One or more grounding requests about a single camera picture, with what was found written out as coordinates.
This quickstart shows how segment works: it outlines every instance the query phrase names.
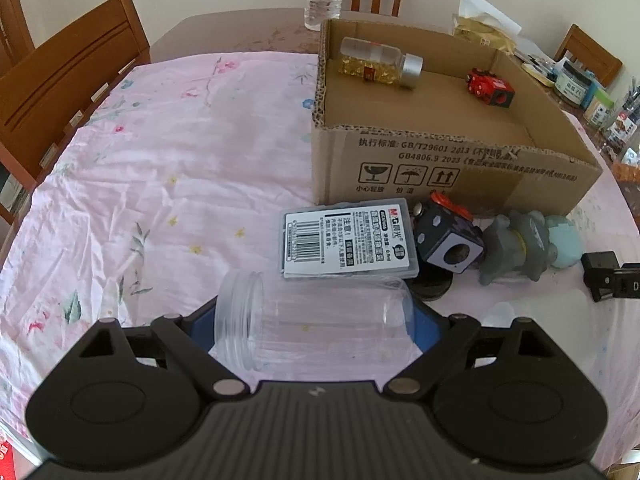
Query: red object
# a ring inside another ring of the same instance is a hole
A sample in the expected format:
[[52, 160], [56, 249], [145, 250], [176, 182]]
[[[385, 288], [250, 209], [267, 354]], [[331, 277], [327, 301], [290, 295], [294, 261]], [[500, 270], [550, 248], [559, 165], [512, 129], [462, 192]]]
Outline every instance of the red object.
[[15, 480], [14, 449], [0, 437], [0, 478]]
[[509, 108], [516, 93], [504, 79], [477, 68], [466, 75], [466, 87], [486, 104], [502, 108]]
[[470, 222], [474, 221], [473, 215], [468, 211], [466, 207], [454, 204], [447, 196], [443, 195], [442, 193], [431, 191], [429, 197], [436, 204], [440, 204], [441, 206], [446, 207], [450, 211], [453, 211], [455, 214], [462, 216], [462, 218], [466, 218]]

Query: clear plastic jar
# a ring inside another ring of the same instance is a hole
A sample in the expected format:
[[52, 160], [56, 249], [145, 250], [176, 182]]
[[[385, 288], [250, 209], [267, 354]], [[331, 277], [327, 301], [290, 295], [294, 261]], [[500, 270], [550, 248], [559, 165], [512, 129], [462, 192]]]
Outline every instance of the clear plastic jar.
[[422, 58], [402, 54], [400, 49], [357, 38], [344, 38], [340, 45], [341, 73], [366, 81], [414, 88], [420, 79]]
[[217, 359], [274, 379], [370, 379], [415, 357], [414, 302], [399, 278], [232, 270], [216, 305]]

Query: gray rubber toy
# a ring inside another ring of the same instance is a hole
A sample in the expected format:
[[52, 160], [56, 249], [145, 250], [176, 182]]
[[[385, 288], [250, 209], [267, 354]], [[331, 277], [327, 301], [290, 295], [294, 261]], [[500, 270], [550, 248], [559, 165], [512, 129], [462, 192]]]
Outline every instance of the gray rubber toy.
[[509, 217], [498, 215], [482, 233], [486, 257], [480, 264], [480, 283], [489, 285], [510, 270], [519, 270], [536, 282], [558, 252], [549, 243], [549, 230], [540, 211]]

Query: red toy cube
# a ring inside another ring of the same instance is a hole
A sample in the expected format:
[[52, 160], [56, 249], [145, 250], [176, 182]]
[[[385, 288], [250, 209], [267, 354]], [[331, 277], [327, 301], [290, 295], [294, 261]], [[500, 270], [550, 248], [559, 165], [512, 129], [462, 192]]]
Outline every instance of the red toy cube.
[[469, 92], [481, 98], [488, 105], [509, 108], [515, 90], [504, 79], [490, 72], [473, 69], [466, 75]]

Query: brown table surface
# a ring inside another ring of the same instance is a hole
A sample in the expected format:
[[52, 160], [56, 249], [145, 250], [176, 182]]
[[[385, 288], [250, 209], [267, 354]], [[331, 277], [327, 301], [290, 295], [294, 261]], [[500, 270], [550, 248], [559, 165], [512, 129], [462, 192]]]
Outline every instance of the brown table surface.
[[[319, 33], [305, 28], [303, 9], [248, 9], [232, 10], [191, 16], [178, 23], [172, 30], [156, 41], [150, 50], [151, 62], [157, 63], [195, 54], [217, 52], [277, 52], [318, 53]], [[345, 19], [376, 20], [402, 23], [398, 18], [366, 14], [364, 12], [343, 11]], [[575, 115], [591, 139], [600, 149], [604, 139], [582, 116], [582, 110], [573, 108], [562, 101], [549, 89], [549, 95], [559, 107]], [[614, 174], [619, 179], [620, 189], [629, 208], [640, 226], [640, 187], [637, 182], [624, 179], [620, 182], [615, 164], [603, 153], [603, 158], [614, 166]]]

